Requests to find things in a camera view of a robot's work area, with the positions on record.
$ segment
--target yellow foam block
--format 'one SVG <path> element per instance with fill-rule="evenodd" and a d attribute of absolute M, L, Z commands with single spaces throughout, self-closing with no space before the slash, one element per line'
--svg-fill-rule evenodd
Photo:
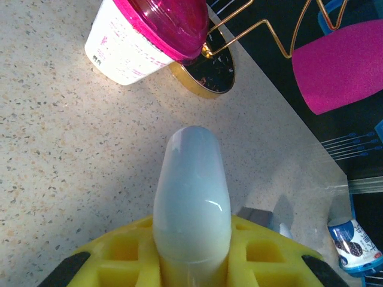
<path fill-rule="evenodd" d="M 149 216 L 77 249 L 91 256 L 68 287 L 166 287 Z M 227 257 L 227 287 L 323 287 L 302 255 L 322 259 L 306 246 L 237 216 Z"/>

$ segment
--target blue container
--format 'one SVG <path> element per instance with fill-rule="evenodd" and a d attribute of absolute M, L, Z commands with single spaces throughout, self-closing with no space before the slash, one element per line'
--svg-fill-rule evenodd
<path fill-rule="evenodd" d="M 337 218 L 327 224 L 339 266 L 352 277 L 370 276 L 383 270 L 383 255 L 355 219 Z"/>

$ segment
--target pink cushion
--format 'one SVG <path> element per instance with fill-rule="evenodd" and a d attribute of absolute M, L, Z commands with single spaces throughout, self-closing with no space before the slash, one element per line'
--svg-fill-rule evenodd
<path fill-rule="evenodd" d="M 295 79 L 315 114 L 383 89 L 383 20 L 344 27 L 293 52 Z"/>

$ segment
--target speckled countertop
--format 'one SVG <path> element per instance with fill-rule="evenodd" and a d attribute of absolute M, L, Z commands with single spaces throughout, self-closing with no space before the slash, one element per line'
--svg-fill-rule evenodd
<path fill-rule="evenodd" d="M 1 2 L 0 286 L 36 286 L 77 246 L 149 215 L 167 139 L 188 125 L 219 138 L 233 213 L 273 211 L 336 267 L 326 220 L 349 213 L 346 176 L 244 49 L 216 100 L 167 68 L 123 87 L 84 54 L 99 4 Z"/>

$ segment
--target gold metal wire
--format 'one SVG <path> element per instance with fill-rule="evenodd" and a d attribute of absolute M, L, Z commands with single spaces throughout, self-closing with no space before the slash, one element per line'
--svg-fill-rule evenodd
<path fill-rule="evenodd" d="M 234 11 L 232 14 L 230 14 L 229 16 L 227 16 L 224 20 L 222 20 L 221 22 L 219 22 L 218 24 L 216 24 L 213 28 L 211 28 L 211 30 L 208 32 L 208 35 L 218 29 L 220 26 L 224 25 L 226 22 L 228 22 L 229 20 L 231 20 L 232 18 L 234 18 L 235 16 L 237 16 L 240 12 L 244 11 L 247 7 L 249 7 L 252 3 L 254 2 L 254 0 L 249 0 L 245 5 L 243 5 L 241 8 L 237 9 L 236 11 Z M 340 26 L 341 26 L 341 23 L 342 23 L 342 18 L 343 18 L 343 14 L 345 12 L 345 8 L 346 8 L 346 4 L 348 2 L 348 0 L 344 0 L 343 3 L 342 3 L 342 6 L 341 6 L 341 9 L 339 11 L 339 14 L 338 14 L 338 19 L 336 21 L 336 24 L 333 25 L 332 22 L 331 22 L 331 19 L 329 17 L 329 14 L 327 13 L 324 5 L 323 5 L 323 2 L 322 0 L 316 0 L 318 6 L 319 6 L 319 9 L 320 11 L 322 12 L 323 16 L 324 16 L 324 19 L 328 25 L 328 27 L 331 29 L 331 30 L 336 30 L 338 29 Z M 234 37 L 233 39 L 231 39 L 229 42 L 227 42 L 224 46 L 222 46 L 221 48 L 219 48 L 218 50 L 216 51 L 211 51 L 209 45 L 207 43 L 204 43 L 203 45 L 203 49 L 202 49 L 202 54 L 206 57 L 206 58 L 210 58 L 216 54 L 218 54 L 220 51 L 222 51 L 223 49 L 226 49 L 229 45 L 233 44 L 235 41 L 241 39 L 243 36 L 245 36 L 246 34 L 248 34 L 249 32 L 251 32 L 252 30 L 254 30 L 256 27 L 262 25 L 262 24 L 266 24 L 266 26 L 268 27 L 268 29 L 270 30 L 270 33 L 271 35 L 273 36 L 274 38 L 274 41 L 276 42 L 279 50 L 281 50 L 281 53 L 282 55 L 286 58 L 286 59 L 289 59 L 292 57 L 293 55 L 293 51 L 294 51 L 294 46 L 295 46 L 295 41 L 296 41 L 296 38 L 297 38 L 297 34 L 298 34 L 298 30 L 299 30 L 299 27 L 300 27 L 300 24 L 302 22 L 302 19 L 303 19 L 303 16 L 305 15 L 309 5 L 311 3 L 311 0 L 307 0 L 305 5 L 303 6 L 302 8 L 302 12 L 300 13 L 300 16 L 298 18 L 298 21 L 297 21 L 297 24 L 295 25 L 295 29 L 294 29 L 294 32 L 293 32 L 293 37 L 291 39 L 291 44 L 290 44 L 290 51 L 289 52 L 286 52 L 285 48 L 283 47 L 282 45 L 282 42 L 281 40 L 279 40 L 278 38 L 278 35 L 275 33 L 270 21 L 268 19 L 262 19 L 260 21 L 258 21 L 257 23 L 253 24 L 252 26 L 250 26 L 249 28 L 247 28 L 246 30 L 244 30 L 242 33 L 240 33 L 238 36 Z"/>

